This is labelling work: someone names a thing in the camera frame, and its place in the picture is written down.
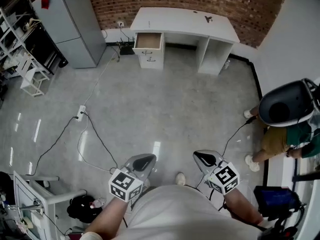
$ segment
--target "gray floor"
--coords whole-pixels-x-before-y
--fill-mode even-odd
[[[20,90],[21,78],[10,81],[0,109],[1,171],[27,174],[32,162],[34,172],[39,156],[54,143],[69,119],[77,115],[113,53],[108,47],[97,68],[59,68],[45,96],[28,96]],[[192,158],[193,151],[222,153],[227,140],[245,122],[243,110],[258,101],[246,63],[231,59],[218,77],[199,74],[194,51],[167,48],[163,71],[141,69],[135,55],[121,56],[120,62],[112,60],[86,110],[119,166],[133,155],[158,150],[158,161],[150,176],[152,185],[173,184],[175,175],[183,172],[187,183],[196,186],[202,174]],[[84,118],[70,123],[60,141],[41,159],[37,173],[60,177],[60,181],[51,184],[55,194],[86,189],[95,198],[106,197],[109,201],[110,174],[79,158],[77,143],[86,122]],[[90,124],[85,133],[79,144],[85,159],[104,169],[114,167]],[[225,152],[225,158],[235,165],[240,179],[251,189],[262,184],[263,167],[260,172],[251,172],[244,157],[260,148],[262,134],[257,123],[246,125]],[[199,188],[208,191],[204,184]]]

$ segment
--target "drawer handle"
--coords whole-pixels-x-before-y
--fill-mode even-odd
[[[151,60],[151,57],[146,60],[147,62],[155,62],[156,60]]]
[[[152,54],[152,52],[147,52],[147,50],[145,50],[145,52],[142,52],[142,54],[147,55],[147,54]]]

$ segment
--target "gray refrigerator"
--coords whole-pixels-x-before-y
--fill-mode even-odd
[[[35,0],[32,6],[45,30],[73,68],[97,66],[106,42],[90,0]]]

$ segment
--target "person in khaki shorts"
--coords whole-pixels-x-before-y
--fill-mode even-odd
[[[257,117],[258,106],[243,113],[245,118]],[[270,126],[261,141],[261,150],[254,155],[248,154],[245,157],[245,163],[250,170],[257,172],[260,170],[259,163],[264,162],[276,155],[287,152],[292,158],[308,158],[320,153],[320,128],[313,132],[306,121],[287,127]],[[292,146],[298,146],[302,143],[309,143],[304,147],[291,149]]]

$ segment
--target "white cabinet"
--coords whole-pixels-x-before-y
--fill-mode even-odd
[[[133,51],[143,69],[164,68],[164,34],[136,33]]]
[[[142,69],[158,69],[164,68],[164,57],[158,56],[139,56],[140,66]]]

